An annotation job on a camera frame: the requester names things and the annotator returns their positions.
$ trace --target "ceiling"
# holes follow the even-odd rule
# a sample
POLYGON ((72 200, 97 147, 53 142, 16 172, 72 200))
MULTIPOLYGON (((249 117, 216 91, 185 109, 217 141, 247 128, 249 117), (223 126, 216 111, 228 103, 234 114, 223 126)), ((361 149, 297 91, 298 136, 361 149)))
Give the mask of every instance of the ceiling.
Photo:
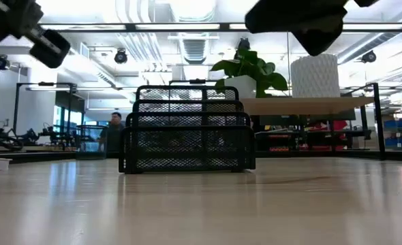
MULTIPOLYGON (((111 12, 111 5, 129 4, 132 1, 147 1, 149 8, 147 15, 151 22, 172 22, 171 5, 178 4, 178 0, 109 0, 109 1, 87 1, 87 0, 37 0, 42 6, 45 13, 42 22, 45 23, 104 23, 109 20, 114 20, 117 13, 111 12)), ((199 10, 205 8, 206 1, 203 0, 186 0, 192 6, 188 9, 199 10)), ((216 0, 213 21, 215 22, 242 22, 245 14, 257 0, 216 0)), ((390 22, 393 21, 399 13, 402 12, 402 0, 380 0, 376 4, 368 8, 359 8, 353 1, 347 3, 347 16, 345 22, 390 22)), ((169 80, 175 78, 171 68, 178 65, 188 65, 183 59, 181 44, 179 40, 170 39, 176 33, 152 33, 150 37, 139 37, 140 43, 142 38, 152 37, 157 39, 157 51, 161 55, 161 60, 139 60, 134 56, 128 56, 128 62, 123 65, 118 65, 113 61, 114 54, 117 48, 124 48, 121 42, 125 34, 115 33, 65 33, 64 36, 76 46, 80 42, 86 44, 90 48, 90 57, 92 64, 79 68, 77 61, 68 61, 61 69, 59 79, 64 82, 83 83, 95 82, 94 86, 109 86, 108 82, 97 77, 97 72, 89 72, 90 67, 98 67, 104 70, 109 77, 114 80, 117 86, 140 86, 146 84, 166 84, 169 80), (143 71, 151 69, 151 64, 166 64, 167 72, 143 73, 143 71)), ((208 40, 208 49, 206 51, 206 60, 203 65, 212 65, 221 59, 231 59, 234 55, 236 47, 241 37, 249 39, 252 50, 257 50, 259 57, 265 61, 274 62, 277 66, 277 71, 283 74, 287 79, 289 77, 290 63, 301 56, 306 56, 307 52, 294 38, 288 33, 210 33, 214 39, 208 40)), ((361 39, 366 38, 368 33, 343 33, 336 42, 326 51, 330 54, 339 54, 357 44, 361 39)), ((27 40, 13 41, 7 40, 1 45, 5 46, 27 46, 27 40)), ((341 86, 360 86, 370 80, 381 82, 381 86, 399 86, 402 84, 402 74, 394 76, 392 73, 397 68, 397 60, 390 59, 394 54, 402 51, 402 34, 383 43, 373 49, 377 55, 377 61, 371 64, 356 63, 351 61, 345 65, 339 66, 339 71, 342 75, 341 86)), ((28 65, 33 65, 30 61, 21 61, 28 65)), ((120 93, 93 92, 89 93, 94 99, 121 99, 126 97, 120 93)))

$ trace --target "security camera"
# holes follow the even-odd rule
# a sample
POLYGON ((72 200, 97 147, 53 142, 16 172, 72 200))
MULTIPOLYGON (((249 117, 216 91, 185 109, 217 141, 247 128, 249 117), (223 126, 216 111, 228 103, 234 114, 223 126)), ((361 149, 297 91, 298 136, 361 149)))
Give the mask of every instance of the security camera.
POLYGON ((10 62, 7 60, 7 55, 0 55, 0 70, 5 71, 10 69, 10 62))
POLYGON ((125 49, 119 49, 117 54, 114 56, 114 61, 118 64, 124 64, 127 62, 127 55, 125 49))
POLYGON ((366 54, 364 54, 362 56, 361 62, 363 62, 363 63, 368 63, 368 62, 372 63, 372 62, 374 62, 376 60, 377 60, 377 55, 372 50, 372 51, 370 51, 370 52, 368 52, 368 53, 366 53, 366 54))

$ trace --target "man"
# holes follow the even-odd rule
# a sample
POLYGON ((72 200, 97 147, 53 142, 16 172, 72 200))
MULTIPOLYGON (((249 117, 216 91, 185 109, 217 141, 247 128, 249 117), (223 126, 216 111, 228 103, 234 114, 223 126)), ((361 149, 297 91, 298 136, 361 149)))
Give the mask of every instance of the man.
POLYGON ((107 141, 107 152, 119 151, 121 131, 124 128, 124 126, 121 124, 121 119, 121 113, 113 112, 112 119, 110 120, 110 124, 108 125, 107 135, 105 135, 105 131, 103 131, 101 134, 99 142, 100 144, 102 144, 107 141))

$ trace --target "ceiling duct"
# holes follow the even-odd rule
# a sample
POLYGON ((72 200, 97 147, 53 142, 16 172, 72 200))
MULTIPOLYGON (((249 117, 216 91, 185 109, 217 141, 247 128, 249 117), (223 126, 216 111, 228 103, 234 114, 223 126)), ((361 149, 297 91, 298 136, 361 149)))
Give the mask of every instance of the ceiling duct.
MULTIPOLYGON (((389 22, 402 22, 402 12, 394 17, 389 22)), ((371 33, 366 37, 362 38, 360 41, 351 45, 349 48, 340 52, 337 55, 337 62, 342 65, 348 61, 354 60, 355 58, 366 54, 375 47, 387 42, 388 40, 398 36, 401 33, 371 33)))
MULTIPOLYGON (((171 1, 172 17, 175 22, 212 22, 215 18, 216 0, 171 1)), ((210 33, 178 33, 184 60, 193 65, 202 64, 208 54, 210 33)))

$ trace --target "textured white vase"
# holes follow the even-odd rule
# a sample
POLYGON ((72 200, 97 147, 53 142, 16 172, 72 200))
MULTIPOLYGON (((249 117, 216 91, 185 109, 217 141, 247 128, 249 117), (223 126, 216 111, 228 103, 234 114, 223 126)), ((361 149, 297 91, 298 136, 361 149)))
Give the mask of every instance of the textured white vase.
POLYGON ((340 97, 337 57, 306 56, 290 65, 292 96, 297 98, 340 97))
POLYGON ((224 82, 225 86, 233 86, 239 92, 239 99, 256 98, 256 81, 249 76, 238 76, 228 78, 224 82))

